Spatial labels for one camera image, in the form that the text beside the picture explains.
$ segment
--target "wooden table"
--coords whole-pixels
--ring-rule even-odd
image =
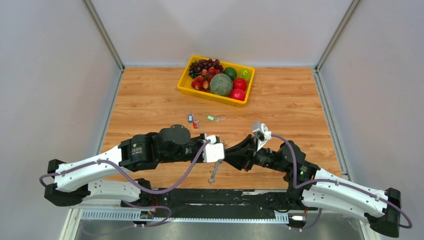
[[[293,140],[306,153],[306,160],[340,176],[330,133],[326,124],[314,77],[310,68],[256,68],[252,90],[245,107],[189,96],[177,90],[182,67],[126,68],[120,85],[103,151],[136,134],[158,132],[174,124],[186,126],[191,136],[201,133],[219,135],[231,147],[252,133],[252,124],[265,123],[270,131]],[[194,129],[187,115],[194,114],[200,127]],[[214,122],[206,115],[225,117]],[[266,148],[278,150],[281,141],[268,141]],[[131,177],[145,178],[152,187],[166,188],[187,170],[190,162],[159,164]],[[212,164],[198,163],[181,188],[285,189],[284,173],[253,166],[249,172],[238,171],[223,163],[209,184]],[[126,181],[121,175],[108,180]]]

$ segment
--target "green apple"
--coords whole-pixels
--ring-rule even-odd
[[[251,76],[252,76],[251,71],[249,71],[249,69],[247,69],[247,68],[243,68],[238,73],[237,78],[242,78],[246,81],[246,83],[248,83],[251,80]]]

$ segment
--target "yellow plastic tray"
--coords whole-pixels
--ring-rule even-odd
[[[220,103],[223,103],[223,104],[233,105],[233,106],[240,107],[240,108],[243,107],[248,102],[248,99],[249,99],[249,93],[252,89],[252,82],[253,82],[253,77],[255,75],[255,69],[253,67],[238,65],[238,64],[234,64],[234,63],[230,63],[230,62],[225,62],[225,61],[220,61],[220,63],[219,63],[224,67],[224,69],[227,68],[227,67],[234,68],[237,71],[237,74],[242,69],[249,69],[250,70],[251,77],[250,77],[250,81],[248,82],[248,85],[247,85],[246,98],[244,99],[244,101],[240,101],[240,100],[232,99],[232,98],[229,98],[229,97],[226,97],[226,96],[219,96],[219,95],[215,95],[215,94],[212,94],[212,93],[209,93],[209,92],[199,91],[199,90],[192,88],[193,79],[189,76],[190,64],[192,64],[194,61],[199,61],[201,59],[208,60],[209,57],[191,56],[190,61],[188,61],[188,64],[185,67],[185,70],[182,73],[182,76],[179,79],[178,84],[176,85],[176,87],[181,91],[181,93],[187,94],[187,95],[190,95],[190,96],[195,96],[195,97],[202,98],[202,99],[209,99],[211,101],[216,101],[216,102],[220,102]]]

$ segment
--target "green fruit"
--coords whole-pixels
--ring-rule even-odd
[[[247,68],[243,68],[239,73],[238,73],[238,78],[242,78],[246,81],[246,83],[248,83],[251,80],[252,77],[252,73],[251,71],[249,71],[249,69]]]
[[[219,73],[210,80],[209,89],[213,94],[226,97],[233,90],[233,82],[226,74]]]
[[[236,79],[237,78],[237,71],[234,69],[234,68],[232,68],[232,67],[227,67],[225,70],[224,70],[224,73],[225,73],[225,75],[227,75],[231,80],[234,80],[234,79]]]

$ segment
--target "green melon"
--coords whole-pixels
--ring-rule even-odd
[[[210,80],[209,89],[213,94],[226,97],[233,90],[233,82],[229,76],[219,73]]]

